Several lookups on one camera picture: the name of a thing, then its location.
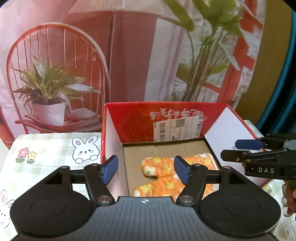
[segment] metal screw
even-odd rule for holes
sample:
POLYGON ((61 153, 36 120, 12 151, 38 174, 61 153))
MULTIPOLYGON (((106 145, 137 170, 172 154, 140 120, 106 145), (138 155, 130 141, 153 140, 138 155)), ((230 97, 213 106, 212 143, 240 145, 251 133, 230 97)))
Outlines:
POLYGON ((189 195, 183 195, 179 198, 179 200, 184 203, 189 203, 189 202, 193 202, 193 197, 189 195))
POLYGON ((102 195, 98 197, 98 201, 101 203, 109 203, 112 201, 112 197, 108 196, 108 195, 102 195))

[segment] checkered tablecloth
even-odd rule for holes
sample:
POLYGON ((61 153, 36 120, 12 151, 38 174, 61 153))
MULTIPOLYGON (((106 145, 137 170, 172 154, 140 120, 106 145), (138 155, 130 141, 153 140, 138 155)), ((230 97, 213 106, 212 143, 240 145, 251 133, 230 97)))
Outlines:
MULTIPOLYGON (((100 163, 100 156, 94 161, 86 160, 81 164, 77 164, 72 157, 75 149, 73 138, 78 137, 85 142, 91 136, 98 137, 95 145, 101 150, 101 133, 50 133, 18 137, 9 150, 0 173, 0 193, 3 190, 7 193, 5 202, 17 199, 60 166, 66 165, 72 170, 83 169, 91 163, 100 163), (22 155, 21 150, 24 150, 24 154, 27 153, 25 158, 19 157, 22 155)), ((73 184, 73 190, 88 197, 83 184, 73 184)), ((0 207, 5 204, 0 197, 0 207)), ((17 234, 11 220, 5 226, 5 222, 0 226, 1 241, 9 241, 17 234)))

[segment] cardboard box bottom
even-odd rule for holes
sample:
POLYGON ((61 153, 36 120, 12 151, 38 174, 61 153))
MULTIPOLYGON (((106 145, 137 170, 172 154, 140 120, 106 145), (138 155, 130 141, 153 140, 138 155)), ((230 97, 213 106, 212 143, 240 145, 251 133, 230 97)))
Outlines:
POLYGON ((141 162, 147 157, 184 157, 211 153, 219 168, 219 163, 205 138, 186 141, 140 143, 123 145, 123 156, 129 196, 137 186, 146 185, 156 177, 146 177, 141 170, 141 162))

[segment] orange oven mitt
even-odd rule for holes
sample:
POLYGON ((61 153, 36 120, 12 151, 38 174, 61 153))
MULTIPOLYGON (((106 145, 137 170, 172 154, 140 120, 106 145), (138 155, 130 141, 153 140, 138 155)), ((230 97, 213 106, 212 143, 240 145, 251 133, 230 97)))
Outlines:
MULTIPOLYGON (((190 165, 199 163, 207 166, 208 169, 218 170, 215 160, 210 153, 190 156, 184 158, 184 160, 190 165)), ((133 196, 172 196, 173 200, 176 201, 177 197, 185 187, 175 173, 174 158, 148 157, 142 161, 142 172, 145 176, 156 176, 158 179, 147 185, 137 187, 133 192, 133 196)), ((214 191, 213 184, 207 184, 203 198, 214 191)))

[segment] cartoon bunny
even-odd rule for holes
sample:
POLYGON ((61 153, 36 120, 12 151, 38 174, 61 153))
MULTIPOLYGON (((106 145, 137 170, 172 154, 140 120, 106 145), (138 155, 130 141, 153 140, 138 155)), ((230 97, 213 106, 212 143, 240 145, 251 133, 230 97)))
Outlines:
POLYGON ((97 139, 97 136, 92 136, 89 137, 85 142, 77 137, 72 140, 72 144, 75 146, 73 159, 76 163, 82 163, 86 160, 94 161, 98 159, 100 151, 94 144, 97 139))
POLYGON ((7 201, 7 192, 6 190, 3 190, 0 194, 0 222, 2 228, 6 228, 9 225, 9 211, 11 208, 11 205, 13 204, 14 200, 7 201))
POLYGON ((285 234, 287 237, 287 241, 295 241, 296 240, 296 236, 295 236, 295 232, 294 232, 294 222, 291 224, 290 227, 286 226, 285 234))

